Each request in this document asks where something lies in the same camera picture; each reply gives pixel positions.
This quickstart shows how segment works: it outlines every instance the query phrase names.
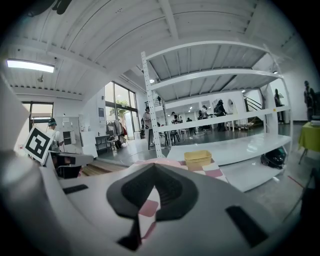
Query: pink checkered cloth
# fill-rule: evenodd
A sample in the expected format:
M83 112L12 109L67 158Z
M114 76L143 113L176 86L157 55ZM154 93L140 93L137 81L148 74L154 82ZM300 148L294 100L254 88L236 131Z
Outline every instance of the pink checkered cloth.
M189 170L197 174L202 174L210 176L228 183L228 180L224 173L220 170L219 166L211 159L211 164L206 166L198 166L193 168L188 168L185 161L175 161L167 158L154 158L150 160L139 160L134 163L134 165L145 165L150 163L174 166L181 169ZM160 209L160 196L158 191L154 187L145 201L144 205L139 211L139 227L140 235L142 238L142 243L150 236L152 231L156 228L156 211Z

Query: black pad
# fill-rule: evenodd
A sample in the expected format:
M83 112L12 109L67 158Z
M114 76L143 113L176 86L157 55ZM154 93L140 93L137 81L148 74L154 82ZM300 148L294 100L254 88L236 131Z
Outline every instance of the black pad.
M240 206L230 206L225 211L251 247L255 247L268 238L267 234Z
M88 189L88 186L85 184L80 184L76 186L65 187L62 190L66 195L68 195L85 189Z
M154 186L161 205L156 213L157 221L180 219L197 202L198 190L193 181L159 164L145 165L117 180L107 190L106 197L119 216L135 219Z

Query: yellow tablecloth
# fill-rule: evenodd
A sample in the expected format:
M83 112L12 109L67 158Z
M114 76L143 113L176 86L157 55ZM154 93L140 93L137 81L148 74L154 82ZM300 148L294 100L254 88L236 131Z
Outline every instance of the yellow tablecloth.
M299 138L299 149L301 147L320 152L320 126L312 126L310 122L307 122L302 127Z

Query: gray floor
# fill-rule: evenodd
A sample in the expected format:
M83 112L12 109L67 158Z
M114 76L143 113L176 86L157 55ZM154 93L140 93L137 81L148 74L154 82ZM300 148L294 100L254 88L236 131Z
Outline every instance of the gray floor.
M296 201L299 199L303 188L311 173L313 167L320 167L320 154L309 151L300 165L298 165L303 149L298 149L298 140L302 128L302 124L293 126L293 145L292 152L287 162L287 169L283 174L274 177L265 184L256 187L246 194L255 201L262 204L271 214L282 221L290 212ZM289 125L279 125L279 134L289 135ZM263 127L257 127L249 132L249 136L253 134L263 133ZM201 144L217 141L232 140L247 136L246 131L207 131L199 132L193 138L180 138L177 145ZM168 149L163 148L164 156L168 155ZM129 141L128 144L119 151L109 151L99 156L100 160L108 161L115 164L130 166L138 160L148 160L156 158L154 149L148 150L146 139Z

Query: white metal shelf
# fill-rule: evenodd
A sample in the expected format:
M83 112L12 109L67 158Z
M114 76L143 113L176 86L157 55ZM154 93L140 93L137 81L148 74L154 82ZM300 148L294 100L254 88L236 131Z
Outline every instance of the white metal shelf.
M173 146L167 158L184 161L185 152L208 150L212 154L213 160L221 167L258 157L290 141L291 137L289 136L260 133L224 141Z
M275 79L283 78L283 76L280 74L274 74L274 73L259 71L259 70L241 69L241 68L228 68L228 69L221 68L221 69L215 69L210 71L195 72L195 73L190 73L190 74L178 76L175 78L171 78L171 79L162 81L160 83L156 83L155 85L152 85L151 89L156 90L161 87L173 85L180 82L185 82L188 80L206 78L211 76L222 76L222 75L261 75L261 76L272 77Z
M286 111L289 110L289 106L279 106L276 108L267 108L267 109L261 109L261 110L255 110L255 111L249 111L244 113L238 113L238 114L228 114L224 116L214 117L214 118L207 118L203 120L196 120L191 122L183 122L183 123L177 123L177 124L169 124L165 126L161 126L158 128L158 132L167 132L172 130L180 130L180 129L187 129L192 127L200 127L200 126L208 126L213 124L219 124L219 123L225 123L240 119L247 119L257 116L264 116L276 112Z
M271 168L261 163L260 156L249 160L220 166L228 182L245 192L269 181L286 169Z
M174 46L146 57L161 81L200 71L252 69L266 49L234 41L200 41Z
M171 101L191 95L260 88L279 78L283 76L252 69L223 68L181 75L151 85L150 88L164 101Z
M141 59L144 81L147 89L157 157L164 157L161 153L159 132L265 116L263 118L265 120L263 123L265 136L273 136L272 138L280 136L278 135L276 113L290 110L291 107L290 103L289 106L275 107L274 96L270 86L266 86L265 90L261 92L261 94L263 94L262 97L264 97L266 109L179 123L174 126L168 125L167 121L165 121L167 123L166 126L158 127L157 125L153 92L156 92L161 97L163 112L166 117L165 102L168 101L184 100L188 97L201 96L202 94L208 95L225 91L257 89L270 84L276 79L282 79L286 88L280 69L278 69L280 74L253 70L255 64L261 60L265 54L269 54L277 64L274 56L266 45L264 45L264 48L261 48L234 41L203 41L182 44L159 51L148 57L146 57L145 52L142 52ZM156 77L159 78L161 82L157 84L150 83L150 79L153 77L149 76L149 69L155 71ZM266 127L267 123L272 127L268 129L268 131ZM292 127L290 128L290 136L292 137ZM288 138L287 140L292 144L291 137L286 138ZM271 140L270 143L272 143L270 147L264 148L264 150L266 150L265 152L276 148L279 140Z
M158 51L154 54L151 54L146 57L146 60L151 60L155 57L162 56L164 54L185 49L185 48L191 48L191 47L198 47L198 46L206 46L206 45L226 45L226 46L238 46L238 47L246 47L246 48L251 48L251 49L256 49L260 50L261 52L266 53L266 49L263 47L255 46L252 44L248 43L243 43L243 42L235 42L235 41L222 41L222 40L217 40L217 41L200 41L200 42L191 42L191 43L185 43L185 44L180 44L174 47L170 47L161 51Z

